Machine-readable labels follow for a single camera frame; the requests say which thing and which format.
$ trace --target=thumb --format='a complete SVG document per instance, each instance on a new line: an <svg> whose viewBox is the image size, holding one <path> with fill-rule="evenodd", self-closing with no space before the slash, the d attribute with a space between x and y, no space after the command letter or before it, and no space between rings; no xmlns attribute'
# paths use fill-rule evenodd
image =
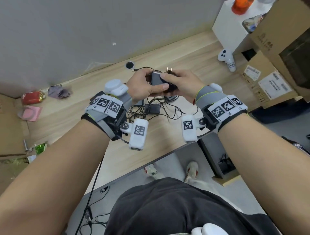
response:
<svg viewBox="0 0 310 235"><path fill-rule="evenodd" d="M180 80L180 78L178 78L178 77L176 77L176 76L174 76L172 74L168 74L168 73L161 73L160 77L162 79L164 79L165 81L171 82L171 83L173 83L175 85L178 85L177 83Z"/></svg>
<svg viewBox="0 0 310 235"><path fill-rule="evenodd" d="M160 84L160 85L156 85L156 86L152 86L150 85L150 94L152 93L162 93L165 90L167 90L169 88L169 84L168 83L164 83L164 84Z"/></svg>

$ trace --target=orange container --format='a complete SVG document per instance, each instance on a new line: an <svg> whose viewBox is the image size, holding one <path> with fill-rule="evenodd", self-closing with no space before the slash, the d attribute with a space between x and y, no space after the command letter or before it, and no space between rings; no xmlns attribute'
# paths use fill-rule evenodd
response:
<svg viewBox="0 0 310 235"><path fill-rule="evenodd" d="M232 12L237 15L243 15L254 0L235 0L232 6Z"/></svg>

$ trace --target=fingernail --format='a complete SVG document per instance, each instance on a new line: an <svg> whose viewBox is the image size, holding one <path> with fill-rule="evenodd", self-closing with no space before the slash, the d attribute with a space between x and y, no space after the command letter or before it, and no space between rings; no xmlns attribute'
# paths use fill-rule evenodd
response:
<svg viewBox="0 0 310 235"><path fill-rule="evenodd" d="M169 88L169 84L168 83L164 83L162 86L165 90Z"/></svg>

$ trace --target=forearm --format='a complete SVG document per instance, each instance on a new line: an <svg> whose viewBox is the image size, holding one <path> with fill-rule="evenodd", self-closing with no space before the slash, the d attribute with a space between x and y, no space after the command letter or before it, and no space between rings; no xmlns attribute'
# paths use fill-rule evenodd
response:
<svg viewBox="0 0 310 235"><path fill-rule="evenodd" d="M219 138L258 202L284 234L310 229L310 157L246 114Z"/></svg>
<svg viewBox="0 0 310 235"><path fill-rule="evenodd" d="M6 232L14 234L15 222L23 221L23 229L29 234L47 234L48 230L50 234L60 233L84 195L108 143L103 131L81 120L40 154L0 197L0 231L8 229Z"/></svg>

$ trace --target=crumpled cloth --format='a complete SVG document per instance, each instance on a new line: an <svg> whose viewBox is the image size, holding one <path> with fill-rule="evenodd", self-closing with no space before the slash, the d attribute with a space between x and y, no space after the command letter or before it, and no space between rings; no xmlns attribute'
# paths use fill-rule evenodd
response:
<svg viewBox="0 0 310 235"><path fill-rule="evenodd" d="M55 99L63 99L66 97L70 97L71 93L68 89L63 88L62 85L54 85L50 86L47 95Z"/></svg>

